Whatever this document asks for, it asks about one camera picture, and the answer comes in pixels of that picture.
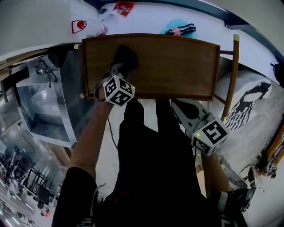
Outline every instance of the wire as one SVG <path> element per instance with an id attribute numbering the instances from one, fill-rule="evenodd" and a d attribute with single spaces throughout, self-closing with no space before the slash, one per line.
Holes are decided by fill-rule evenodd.
<path id="1" fill-rule="evenodd" d="M 116 145 L 116 143 L 115 143 L 115 141 L 114 141 L 114 135 L 112 134 L 112 130 L 111 130 L 111 125 L 110 125 L 110 120 L 109 120 L 109 118 L 107 118 L 107 121 L 108 121 L 108 125 L 110 126 L 111 139 L 112 139 L 112 141 L 113 141 L 113 143 L 114 143 L 116 149 L 118 150 L 117 145 Z"/>
<path id="2" fill-rule="evenodd" d="M 10 125 L 9 125 L 9 127 L 12 125 L 12 124 L 14 124 L 16 121 L 13 121 Z M 8 127 L 7 127 L 8 128 Z"/>
<path id="3" fill-rule="evenodd" d="M 24 137 L 21 133 L 22 132 L 21 124 L 19 124 L 19 126 L 20 126 L 20 134 L 21 134 L 22 137 Z M 31 148 L 34 150 L 34 153 L 35 153 L 36 151 L 35 151 L 34 147 L 32 146 L 32 144 L 29 141 L 27 141 L 26 137 L 24 137 L 24 139 L 31 146 Z"/>

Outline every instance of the wooden chair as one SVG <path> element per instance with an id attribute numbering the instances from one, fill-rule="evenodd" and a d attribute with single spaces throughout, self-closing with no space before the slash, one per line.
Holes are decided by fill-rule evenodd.
<path id="1" fill-rule="evenodd" d="M 135 98 L 191 98 L 224 103 L 222 121 L 229 113 L 237 78 L 239 36 L 234 35 L 233 51 L 197 39 L 160 34 L 106 35 L 82 40 L 86 98 L 94 99 L 96 83 L 111 65 L 120 44 L 129 47 L 139 59 L 130 73 L 136 87 Z M 220 54 L 233 56 L 231 80 L 226 100 L 214 95 Z"/>

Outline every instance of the black pants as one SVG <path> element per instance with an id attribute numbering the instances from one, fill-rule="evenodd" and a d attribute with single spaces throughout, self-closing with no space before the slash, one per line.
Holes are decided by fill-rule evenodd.
<path id="1" fill-rule="evenodd" d="M 181 131 L 169 100 L 157 100 L 158 132 L 144 125 L 144 109 L 137 99 L 127 103 L 118 141 L 119 173 L 114 192 L 145 191 L 155 185 L 168 191 L 170 182 L 188 181 L 200 191 L 191 140 Z"/>

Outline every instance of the white cube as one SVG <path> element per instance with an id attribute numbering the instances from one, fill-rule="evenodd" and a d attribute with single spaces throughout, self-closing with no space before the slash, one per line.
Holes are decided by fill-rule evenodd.
<path id="1" fill-rule="evenodd" d="M 105 82 L 103 88 L 106 101 L 118 106 L 124 106 L 135 94 L 135 87 L 117 75 Z"/>
<path id="2" fill-rule="evenodd" d="M 191 145 L 209 156 L 217 151 L 228 138 L 229 131 L 219 118 L 215 118 L 192 134 Z"/>

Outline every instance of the red object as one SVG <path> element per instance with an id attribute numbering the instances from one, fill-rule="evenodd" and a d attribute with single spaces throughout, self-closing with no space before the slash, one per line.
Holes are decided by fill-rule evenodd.
<path id="1" fill-rule="evenodd" d="M 47 212 L 47 211 L 45 211 L 44 215 L 47 216 L 47 217 L 50 217 L 50 213 Z"/>
<path id="2" fill-rule="evenodd" d="M 133 9 L 134 2 L 127 2 L 127 1 L 119 1 L 117 5 L 114 7 L 114 10 L 125 17 L 130 13 Z"/>
<path id="3" fill-rule="evenodd" d="M 75 34 L 82 31 L 87 26 L 87 22 L 84 20 L 72 21 L 72 33 Z"/>

